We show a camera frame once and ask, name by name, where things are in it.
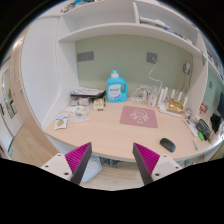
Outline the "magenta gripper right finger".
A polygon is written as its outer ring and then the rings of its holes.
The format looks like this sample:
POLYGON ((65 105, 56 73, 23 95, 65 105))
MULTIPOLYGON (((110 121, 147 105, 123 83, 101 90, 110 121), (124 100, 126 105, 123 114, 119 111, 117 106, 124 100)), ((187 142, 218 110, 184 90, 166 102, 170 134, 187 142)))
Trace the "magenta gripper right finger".
POLYGON ((133 144, 133 155, 143 183, 145 185, 152 183, 152 172, 159 161, 160 155, 138 143, 133 144))

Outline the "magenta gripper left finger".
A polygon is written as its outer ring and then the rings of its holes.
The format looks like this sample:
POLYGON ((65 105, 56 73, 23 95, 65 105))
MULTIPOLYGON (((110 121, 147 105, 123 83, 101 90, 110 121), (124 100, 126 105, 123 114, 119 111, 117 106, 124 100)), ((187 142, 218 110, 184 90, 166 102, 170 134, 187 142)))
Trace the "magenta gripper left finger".
POLYGON ((76 185, 80 184, 91 154, 92 144, 86 143, 65 155, 66 161, 72 171, 72 183, 76 185))

